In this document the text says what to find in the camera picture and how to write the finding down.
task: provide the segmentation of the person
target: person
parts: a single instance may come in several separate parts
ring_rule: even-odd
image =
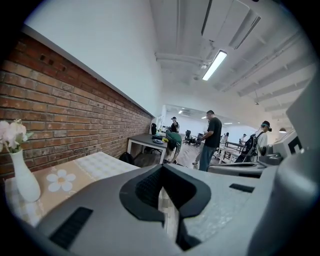
[[[172,120],[172,124],[171,124],[171,132],[174,132],[174,133],[179,133],[179,130],[180,130],[180,126],[177,122],[177,118],[174,116],[171,118]]]
[[[181,135],[177,132],[174,131],[170,131],[169,129],[166,130],[165,132],[166,137],[168,138],[168,143],[166,146],[166,160],[170,160],[171,154],[175,149],[175,153],[173,156],[173,159],[171,160],[171,162],[174,162],[179,153],[180,153],[180,149],[181,149],[181,145],[182,145],[182,138]]]
[[[207,133],[201,138],[201,141],[205,140],[201,157],[199,170],[207,172],[210,165],[210,161],[217,147],[219,147],[222,123],[215,117],[215,113],[209,110],[206,113],[206,118],[209,120],[209,126]]]
[[[243,134],[243,136],[242,136],[242,138],[240,139],[240,143],[242,144],[242,145],[244,145],[245,143],[246,143],[246,134],[244,133]]]
[[[208,129],[208,127],[209,127],[209,122],[210,122],[210,121],[208,120],[208,125],[203,128],[203,130],[204,130],[204,131],[203,131],[203,134],[204,134],[204,135],[207,133],[207,129]],[[204,145],[205,145],[205,140],[202,140],[202,141],[201,141],[201,145],[200,145],[199,154],[196,156],[195,161],[192,163],[193,165],[197,165],[198,162],[200,161],[200,157],[201,157],[201,153],[202,153],[202,150],[203,150],[203,148],[204,148]]]
[[[258,131],[255,132],[255,137],[258,137],[259,134],[261,134],[257,140],[256,144],[256,150],[257,150],[257,156],[252,156],[251,161],[256,162],[259,157],[261,156],[261,150],[264,146],[268,144],[268,136],[267,136],[267,131],[272,131],[270,127],[270,123],[268,121],[264,121],[261,124],[261,127]]]
[[[223,145],[226,144],[226,142],[228,141],[228,138],[229,138],[229,132],[227,132],[221,137],[220,143]]]

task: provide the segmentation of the black t-shirt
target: black t-shirt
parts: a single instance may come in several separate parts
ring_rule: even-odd
[[[177,133],[177,128],[178,128],[178,122],[175,122],[176,125],[174,123],[171,124],[171,132]]]
[[[217,148],[220,145],[222,123],[217,118],[214,117],[209,122],[208,132],[213,131],[213,134],[205,139],[205,145],[210,148]]]

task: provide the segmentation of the fluorescent light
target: fluorescent light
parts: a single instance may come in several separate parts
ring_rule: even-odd
[[[219,65],[224,61],[225,57],[227,57],[227,54],[224,51],[220,50],[202,79],[208,81],[208,79],[216,71]]]

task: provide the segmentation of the brick wall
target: brick wall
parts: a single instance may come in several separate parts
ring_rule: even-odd
[[[21,34],[1,68],[0,119],[22,119],[27,131],[34,132],[22,147],[27,166],[37,171],[98,151],[118,158],[127,149],[128,137],[149,131],[152,117]],[[11,177],[13,166],[5,149],[0,163],[0,176]]]

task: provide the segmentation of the white vase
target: white vase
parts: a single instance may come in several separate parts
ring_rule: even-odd
[[[35,202],[40,197],[40,187],[36,177],[27,167],[23,151],[10,153],[12,158],[16,185],[21,196],[28,202]]]

